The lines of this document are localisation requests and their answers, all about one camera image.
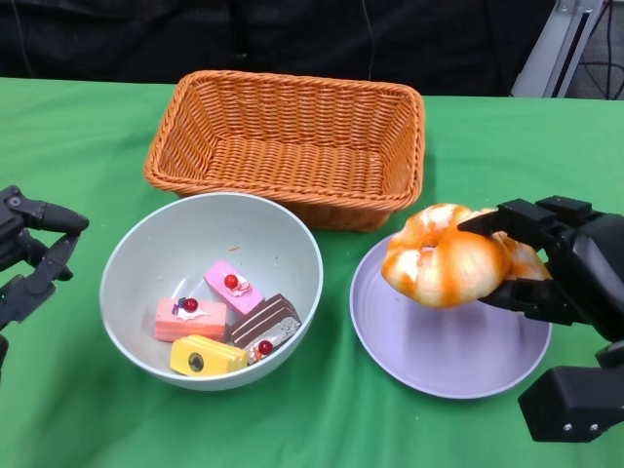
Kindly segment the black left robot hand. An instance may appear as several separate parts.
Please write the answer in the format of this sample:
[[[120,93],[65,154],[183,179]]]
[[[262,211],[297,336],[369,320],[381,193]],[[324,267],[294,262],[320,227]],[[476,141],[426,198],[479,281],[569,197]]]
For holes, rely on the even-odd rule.
[[[68,281],[67,267],[89,220],[71,209],[25,197],[15,185],[1,190],[1,269],[20,263],[33,271],[1,287],[1,326],[22,322]]]

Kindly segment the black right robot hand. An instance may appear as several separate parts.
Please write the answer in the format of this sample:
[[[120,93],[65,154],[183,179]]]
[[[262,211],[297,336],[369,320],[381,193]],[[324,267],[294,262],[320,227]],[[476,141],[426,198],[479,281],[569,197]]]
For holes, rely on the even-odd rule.
[[[592,326],[610,344],[596,353],[603,369],[623,365],[623,216],[563,196],[516,199],[467,219],[461,231],[498,232],[544,251],[548,280],[505,280],[482,302],[532,320]]]

